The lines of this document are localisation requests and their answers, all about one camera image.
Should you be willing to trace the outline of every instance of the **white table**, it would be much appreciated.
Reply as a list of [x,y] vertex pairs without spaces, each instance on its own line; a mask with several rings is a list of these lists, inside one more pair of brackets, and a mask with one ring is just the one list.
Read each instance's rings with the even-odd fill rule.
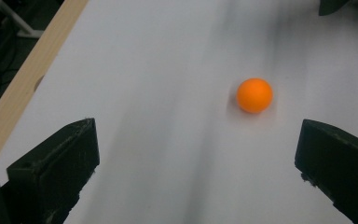
[[[101,165],[66,224],[349,224],[294,166],[302,119],[358,136],[358,11],[313,0],[90,0],[0,153],[96,118]],[[249,115],[248,77],[275,90]]]

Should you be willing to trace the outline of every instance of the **orange ball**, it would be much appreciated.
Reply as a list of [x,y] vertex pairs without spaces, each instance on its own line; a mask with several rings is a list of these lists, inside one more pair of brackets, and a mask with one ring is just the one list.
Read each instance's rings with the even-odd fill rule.
[[272,102],[273,92],[270,85],[262,78],[250,78],[240,84],[237,90],[237,103],[249,113],[260,113]]

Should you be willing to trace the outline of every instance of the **ping pong ball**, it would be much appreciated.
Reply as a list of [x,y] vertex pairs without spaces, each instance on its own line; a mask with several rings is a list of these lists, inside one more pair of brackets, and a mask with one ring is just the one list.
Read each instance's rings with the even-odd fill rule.
[[272,102],[273,92],[262,78],[249,78],[242,82],[237,90],[237,103],[241,109],[256,114],[265,110]]

